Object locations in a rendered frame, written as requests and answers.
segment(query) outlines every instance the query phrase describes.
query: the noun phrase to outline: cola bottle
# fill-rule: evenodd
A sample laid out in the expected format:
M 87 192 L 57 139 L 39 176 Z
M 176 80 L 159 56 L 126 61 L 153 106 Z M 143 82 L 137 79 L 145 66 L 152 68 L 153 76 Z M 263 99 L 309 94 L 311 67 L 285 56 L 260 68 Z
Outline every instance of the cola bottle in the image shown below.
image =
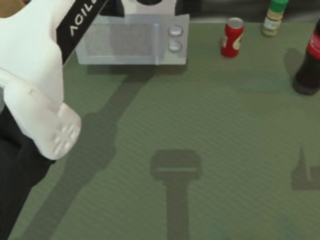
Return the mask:
M 297 93 L 307 96 L 314 95 L 320 89 L 320 19 L 316 23 L 292 86 Z

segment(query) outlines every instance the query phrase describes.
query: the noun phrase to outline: microwave oven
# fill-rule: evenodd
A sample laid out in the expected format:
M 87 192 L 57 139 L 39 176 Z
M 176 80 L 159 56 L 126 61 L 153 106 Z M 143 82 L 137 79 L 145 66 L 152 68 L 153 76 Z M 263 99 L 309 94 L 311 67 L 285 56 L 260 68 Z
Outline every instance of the microwave oven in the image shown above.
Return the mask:
M 98 15 L 76 47 L 82 65 L 184 65 L 189 14 Z

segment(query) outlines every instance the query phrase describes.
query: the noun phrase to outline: green tablecloth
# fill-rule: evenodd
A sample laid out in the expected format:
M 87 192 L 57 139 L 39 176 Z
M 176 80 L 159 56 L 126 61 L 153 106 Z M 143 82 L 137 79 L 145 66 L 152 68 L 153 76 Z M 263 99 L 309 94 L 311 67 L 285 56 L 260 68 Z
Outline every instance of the green tablecloth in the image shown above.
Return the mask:
M 266 38 L 247 24 L 234 59 L 220 56 L 223 29 L 190 26 L 187 67 L 82 66 L 74 56 L 65 101 L 81 136 L 34 188 L 11 239 L 318 240 L 320 94 L 290 87 L 313 25 L 284 23 Z M 191 165 L 201 175 L 186 198 L 166 200 L 152 161 L 170 184 L 195 175 Z M 164 173 L 173 162 L 181 168 Z M 188 203 L 189 227 L 183 209 L 166 214 L 174 203 Z

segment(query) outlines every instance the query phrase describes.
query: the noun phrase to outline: soda can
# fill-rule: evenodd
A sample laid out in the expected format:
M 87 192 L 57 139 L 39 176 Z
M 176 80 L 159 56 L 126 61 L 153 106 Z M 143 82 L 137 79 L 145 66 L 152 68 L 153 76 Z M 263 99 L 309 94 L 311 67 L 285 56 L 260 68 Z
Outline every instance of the soda can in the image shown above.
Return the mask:
M 224 57 L 234 58 L 239 54 L 244 31 L 245 24 L 240 18 L 232 17 L 227 20 L 220 49 Z

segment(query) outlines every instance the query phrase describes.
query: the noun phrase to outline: microwave window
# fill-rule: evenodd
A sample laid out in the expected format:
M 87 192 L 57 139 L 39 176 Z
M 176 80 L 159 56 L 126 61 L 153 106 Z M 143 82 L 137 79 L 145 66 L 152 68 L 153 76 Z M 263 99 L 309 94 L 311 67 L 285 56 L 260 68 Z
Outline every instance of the microwave window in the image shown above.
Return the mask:
M 151 56 L 151 24 L 94 24 L 83 36 L 87 55 Z

